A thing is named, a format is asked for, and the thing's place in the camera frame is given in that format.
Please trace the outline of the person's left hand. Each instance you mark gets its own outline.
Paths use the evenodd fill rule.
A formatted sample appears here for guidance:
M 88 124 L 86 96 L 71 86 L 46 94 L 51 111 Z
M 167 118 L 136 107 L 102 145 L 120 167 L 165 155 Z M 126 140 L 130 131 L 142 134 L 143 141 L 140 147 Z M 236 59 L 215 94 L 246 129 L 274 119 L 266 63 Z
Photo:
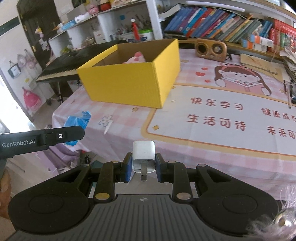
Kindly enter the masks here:
M 1 192 L 0 192 L 0 202 L 1 202 L 1 217 L 10 219 L 8 215 L 8 205 L 11 200 L 11 177 L 7 169 L 4 170 L 4 174 L 1 178 Z

